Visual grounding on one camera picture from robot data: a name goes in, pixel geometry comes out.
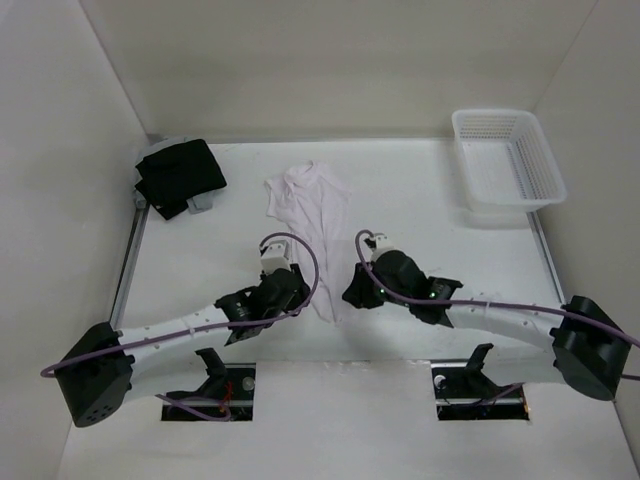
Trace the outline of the white tank top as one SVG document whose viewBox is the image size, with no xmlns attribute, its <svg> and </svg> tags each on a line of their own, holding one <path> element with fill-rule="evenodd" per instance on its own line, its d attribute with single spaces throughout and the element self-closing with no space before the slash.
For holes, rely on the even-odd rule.
<svg viewBox="0 0 640 480">
<path fill-rule="evenodd" d="M 348 280 L 350 188 L 319 162 L 291 167 L 266 180 L 265 188 L 266 215 L 286 225 L 316 255 L 319 284 L 311 305 L 325 322 L 347 320 L 349 309 L 341 295 Z"/>
</svg>

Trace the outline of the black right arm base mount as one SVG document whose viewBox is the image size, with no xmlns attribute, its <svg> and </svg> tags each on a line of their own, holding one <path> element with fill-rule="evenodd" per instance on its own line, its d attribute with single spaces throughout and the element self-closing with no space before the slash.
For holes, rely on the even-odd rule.
<svg viewBox="0 0 640 480">
<path fill-rule="evenodd" d="M 484 360 L 492 348 L 491 343 L 480 344 L 467 360 L 430 364 L 440 421 L 529 420 L 523 385 L 498 386 L 484 375 Z"/>
</svg>

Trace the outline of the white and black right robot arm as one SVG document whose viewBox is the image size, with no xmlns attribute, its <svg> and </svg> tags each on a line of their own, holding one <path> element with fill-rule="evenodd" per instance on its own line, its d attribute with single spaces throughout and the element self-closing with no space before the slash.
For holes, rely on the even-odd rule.
<svg viewBox="0 0 640 480">
<path fill-rule="evenodd" d="M 356 264 L 342 298 L 357 309 L 394 303 L 429 325 L 522 342 L 520 348 L 493 342 L 475 347 L 463 373 L 475 395 L 517 383 L 559 383 L 595 400 L 615 398 L 632 343 L 596 302 L 574 296 L 557 309 L 502 309 L 486 295 L 460 298 L 462 287 L 458 280 L 425 275 L 404 252 L 389 250 Z"/>
</svg>

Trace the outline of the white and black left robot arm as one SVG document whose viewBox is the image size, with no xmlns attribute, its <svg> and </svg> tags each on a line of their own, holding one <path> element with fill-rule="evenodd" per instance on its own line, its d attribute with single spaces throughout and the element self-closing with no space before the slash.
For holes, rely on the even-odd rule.
<svg viewBox="0 0 640 480">
<path fill-rule="evenodd" d="M 52 369 L 73 424 L 95 425 L 141 396 L 216 397 L 227 376 L 216 343 L 231 346 L 297 316 L 316 287 L 292 266 L 185 317 L 134 329 L 91 326 Z"/>
</svg>

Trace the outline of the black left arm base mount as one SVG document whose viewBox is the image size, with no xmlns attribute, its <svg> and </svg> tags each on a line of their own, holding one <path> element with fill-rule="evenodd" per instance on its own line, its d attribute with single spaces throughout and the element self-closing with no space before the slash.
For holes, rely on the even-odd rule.
<svg viewBox="0 0 640 480">
<path fill-rule="evenodd" d="M 249 422 L 253 420 L 255 363 L 223 363 L 213 349 L 196 352 L 204 379 L 193 388 L 165 393 L 163 422 Z"/>
</svg>

